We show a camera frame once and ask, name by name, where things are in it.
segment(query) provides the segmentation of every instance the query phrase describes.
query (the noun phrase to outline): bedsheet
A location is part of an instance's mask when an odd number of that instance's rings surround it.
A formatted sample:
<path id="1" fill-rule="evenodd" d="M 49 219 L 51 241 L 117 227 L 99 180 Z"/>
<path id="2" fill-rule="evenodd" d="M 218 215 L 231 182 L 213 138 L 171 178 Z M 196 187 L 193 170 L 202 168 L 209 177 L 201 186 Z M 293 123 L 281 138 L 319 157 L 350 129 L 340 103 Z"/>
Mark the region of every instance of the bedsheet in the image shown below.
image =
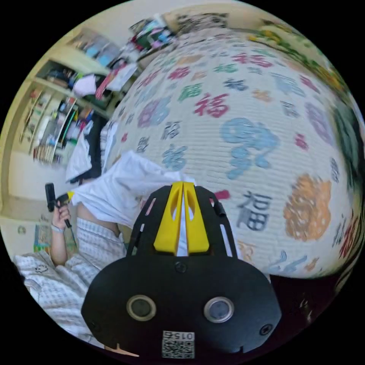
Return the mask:
<path id="1" fill-rule="evenodd" d="M 325 276 L 364 237 L 363 145 L 349 113 L 280 51 L 216 35 L 146 68 L 110 120 L 106 168 L 133 150 L 181 170 L 221 200 L 245 261 L 272 275 Z"/>

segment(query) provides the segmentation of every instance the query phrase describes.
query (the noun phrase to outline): orange flower pattern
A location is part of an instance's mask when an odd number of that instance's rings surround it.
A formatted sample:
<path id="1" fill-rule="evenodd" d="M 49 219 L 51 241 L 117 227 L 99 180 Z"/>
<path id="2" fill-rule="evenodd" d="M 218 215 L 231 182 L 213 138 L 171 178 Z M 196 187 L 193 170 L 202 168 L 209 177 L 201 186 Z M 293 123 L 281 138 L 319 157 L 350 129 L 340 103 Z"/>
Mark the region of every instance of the orange flower pattern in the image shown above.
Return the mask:
<path id="1" fill-rule="evenodd" d="M 252 95 L 254 98 L 261 100 L 265 103 L 268 103 L 272 101 L 272 98 L 270 97 L 270 91 L 260 91 L 259 89 L 256 89 L 252 92 Z"/>
<path id="2" fill-rule="evenodd" d="M 330 199 L 331 181 L 300 176 L 283 212 L 286 234 L 304 242 L 320 239 L 331 221 Z"/>

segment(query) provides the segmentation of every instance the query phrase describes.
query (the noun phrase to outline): pillow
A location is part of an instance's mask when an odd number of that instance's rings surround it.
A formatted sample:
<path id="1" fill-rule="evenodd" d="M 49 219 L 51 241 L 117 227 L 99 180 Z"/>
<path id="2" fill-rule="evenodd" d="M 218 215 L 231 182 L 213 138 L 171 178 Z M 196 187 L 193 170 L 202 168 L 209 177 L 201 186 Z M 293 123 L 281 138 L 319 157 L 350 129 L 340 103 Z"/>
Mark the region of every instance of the pillow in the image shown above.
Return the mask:
<path id="1" fill-rule="evenodd" d="M 270 23 L 248 39 L 285 52 L 310 69 L 319 79 L 344 97 L 348 87 L 327 57 L 305 36 L 282 24 Z"/>
<path id="2" fill-rule="evenodd" d="M 184 34 L 207 28 L 226 28 L 227 18 L 228 13 L 178 15 L 179 33 Z"/>
<path id="3" fill-rule="evenodd" d="M 179 35 L 178 47 L 184 47 L 190 44 L 202 42 L 209 38 L 215 38 L 218 36 L 230 37 L 231 35 L 232 31 L 227 28 L 206 28 L 206 29 L 196 30 L 193 32 L 183 33 Z"/>

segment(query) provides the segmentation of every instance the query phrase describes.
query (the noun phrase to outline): label sticker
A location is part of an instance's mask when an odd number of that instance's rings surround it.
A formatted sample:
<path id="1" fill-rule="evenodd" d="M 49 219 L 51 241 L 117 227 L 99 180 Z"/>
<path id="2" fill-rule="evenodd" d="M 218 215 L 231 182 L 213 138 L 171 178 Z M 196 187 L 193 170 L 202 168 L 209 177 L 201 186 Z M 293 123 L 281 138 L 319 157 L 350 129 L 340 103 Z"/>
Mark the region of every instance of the label sticker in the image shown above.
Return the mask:
<path id="1" fill-rule="evenodd" d="M 168 359 L 194 359 L 194 332 L 164 331 L 162 336 L 162 357 Z"/>

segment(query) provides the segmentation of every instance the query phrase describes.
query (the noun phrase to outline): wrist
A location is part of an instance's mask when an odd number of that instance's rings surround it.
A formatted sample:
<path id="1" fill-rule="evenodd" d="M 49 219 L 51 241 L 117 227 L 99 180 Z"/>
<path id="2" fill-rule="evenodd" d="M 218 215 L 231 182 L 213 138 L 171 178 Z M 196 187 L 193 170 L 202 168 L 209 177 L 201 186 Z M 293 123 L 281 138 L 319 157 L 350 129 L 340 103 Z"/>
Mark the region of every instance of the wrist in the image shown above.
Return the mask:
<path id="1" fill-rule="evenodd" d="M 60 233 L 60 234 L 63 234 L 65 229 L 64 228 L 60 228 L 60 227 L 57 227 L 56 225 L 54 225 L 53 223 L 51 224 L 51 229 L 54 233 Z"/>

